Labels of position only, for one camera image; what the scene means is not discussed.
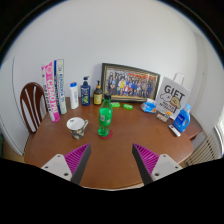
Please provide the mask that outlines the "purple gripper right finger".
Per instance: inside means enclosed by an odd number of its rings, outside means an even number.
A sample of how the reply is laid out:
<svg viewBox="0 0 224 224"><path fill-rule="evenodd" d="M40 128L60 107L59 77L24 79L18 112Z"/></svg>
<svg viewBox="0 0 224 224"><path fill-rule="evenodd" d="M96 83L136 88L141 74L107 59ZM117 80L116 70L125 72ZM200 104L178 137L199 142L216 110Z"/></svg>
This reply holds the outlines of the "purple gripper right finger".
<svg viewBox="0 0 224 224"><path fill-rule="evenodd" d="M136 160L144 185L182 169L169 155L158 155L136 143L132 146L132 154Z"/></svg>

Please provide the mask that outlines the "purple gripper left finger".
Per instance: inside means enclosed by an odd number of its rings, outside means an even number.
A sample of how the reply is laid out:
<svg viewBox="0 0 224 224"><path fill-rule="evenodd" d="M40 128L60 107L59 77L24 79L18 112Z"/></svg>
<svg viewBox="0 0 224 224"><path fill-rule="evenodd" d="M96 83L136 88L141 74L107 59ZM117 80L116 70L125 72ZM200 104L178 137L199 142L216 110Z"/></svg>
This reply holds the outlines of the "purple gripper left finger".
<svg viewBox="0 0 224 224"><path fill-rule="evenodd" d="M66 155L56 154L42 166L42 169L79 185L90 154L91 145L87 143Z"/></svg>

